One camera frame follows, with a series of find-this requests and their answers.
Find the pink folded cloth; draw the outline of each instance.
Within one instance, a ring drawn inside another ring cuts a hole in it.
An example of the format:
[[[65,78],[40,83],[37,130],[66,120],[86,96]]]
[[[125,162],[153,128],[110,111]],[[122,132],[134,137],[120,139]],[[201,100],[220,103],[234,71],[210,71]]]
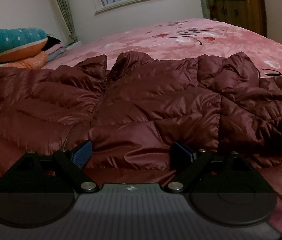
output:
[[[63,43],[59,43],[59,44],[52,46],[50,49],[46,50],[45,52],[48,55],[50,55],[50,54],[52,54],[53,52],[57,51],[58,49],[60,49],[62,47],[65,47],[65,45]]]

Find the gray ribbed plate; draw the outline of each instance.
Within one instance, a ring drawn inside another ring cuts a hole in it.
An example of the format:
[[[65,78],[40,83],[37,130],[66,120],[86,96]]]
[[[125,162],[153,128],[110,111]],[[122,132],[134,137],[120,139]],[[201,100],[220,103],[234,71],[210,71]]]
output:
[[[267,223],[230,228],[202,218],[179,194],[158,184],[105,184],[82,194],[60,220],[20,229],[0,224],[0,240],[277,240]]]

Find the round black disc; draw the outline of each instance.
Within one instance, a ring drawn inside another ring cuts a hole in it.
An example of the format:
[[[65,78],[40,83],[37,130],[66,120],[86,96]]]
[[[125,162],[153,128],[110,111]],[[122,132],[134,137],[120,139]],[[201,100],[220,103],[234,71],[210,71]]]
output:
[[[265,190],[265,184],[258,178],[239,171],[203,179],[189,198],[194,208],[208,219],[232,226],[265,221],[277,202],[276,194]]]
[[[0,223],[18,228],[49,224],[64,216],[74,202],[73,189],[50,175],[21,179],[0,193]]]

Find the red petal print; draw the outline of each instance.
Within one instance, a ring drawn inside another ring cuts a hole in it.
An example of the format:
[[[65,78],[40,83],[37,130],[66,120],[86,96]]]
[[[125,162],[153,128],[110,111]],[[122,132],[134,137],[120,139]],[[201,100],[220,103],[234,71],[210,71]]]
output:
[[[162,34],[158,34],[158,35],[155,35],[155,36],[152,36],[154,38],[161,38],[161,37],[164,37],[164,36],[167,36],[169,35],[169,33],[162,33]]]
[[[214,41],[216,38],[213,38],[213,37],[203,37],[202,39],[208,40],[208,41]]]

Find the pink bedspread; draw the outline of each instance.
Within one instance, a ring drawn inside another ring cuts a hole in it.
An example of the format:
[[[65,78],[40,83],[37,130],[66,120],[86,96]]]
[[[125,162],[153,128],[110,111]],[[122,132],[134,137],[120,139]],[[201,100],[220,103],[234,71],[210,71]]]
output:
[[[117,56],[126,51],[142,51],[154,59],[195,58],[202,54],[229,57],[243,51],[262,77],[270,73],[282,74],[281,44],[240,27],[207,19],[150,25],[108,36],[70,50],[44,68],[75,66],[87,57],[106,54],[108,69],[111,69]]]

